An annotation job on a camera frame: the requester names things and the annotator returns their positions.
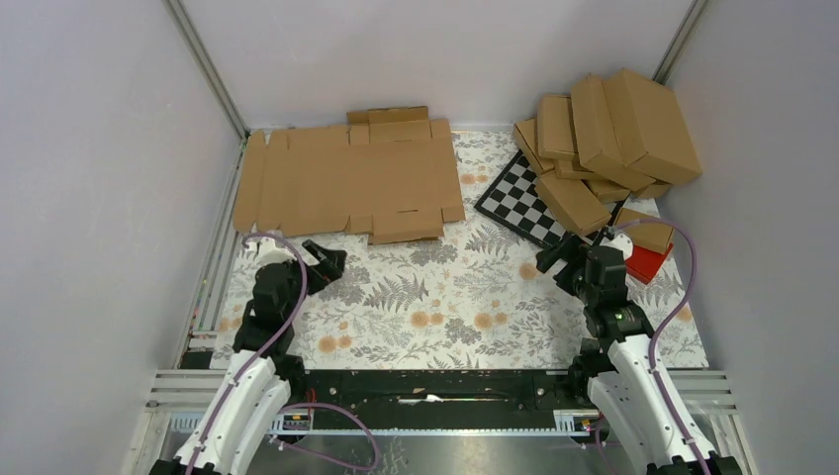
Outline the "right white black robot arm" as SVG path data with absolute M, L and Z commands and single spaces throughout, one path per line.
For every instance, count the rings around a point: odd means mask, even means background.
M 736 458 L 721 454 L 690 414 L 661 360 L 648 317 L 628 296 L 626 261 L 632 254 L 631 238 L 614 233 L 596 245 L 566 235 L 536 255 L 541 273 L 565 263 L 553 279 L 582 303 L 595 341 L 568 368 L 569 398 L 599 410 L 638 474 L 739 474 Z

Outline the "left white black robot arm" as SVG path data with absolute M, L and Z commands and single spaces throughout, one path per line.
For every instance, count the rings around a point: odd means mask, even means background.
M 156 460 L 153 474 L 243 474 L 280 409 L 306 397 L 301 357 L 289 347 L 305 299 L 340 279 L 347 253 L 310 239 L 302 248 L 281 237 L 254 233 L 243 239 L 259 264 L 235 334 L 230 366 L 187 441 L 170 460 Z

